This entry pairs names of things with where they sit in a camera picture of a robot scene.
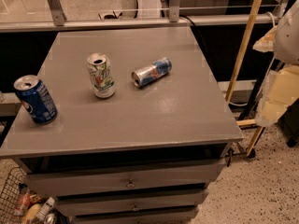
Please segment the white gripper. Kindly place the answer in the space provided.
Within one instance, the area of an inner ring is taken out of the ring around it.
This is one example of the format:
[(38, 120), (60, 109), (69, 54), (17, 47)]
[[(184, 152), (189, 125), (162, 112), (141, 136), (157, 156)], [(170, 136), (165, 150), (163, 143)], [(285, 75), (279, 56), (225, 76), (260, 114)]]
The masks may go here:
[(278, 72), (271, 71), (263, 86), (263, 96), (258, 104), (256, 123), (262, 127), (277, 123), (288, 107), (299, 98), (299, 0), (278, 22), (257, 40), (253, 49), (274, 51), (275, 57), (287, 65)]

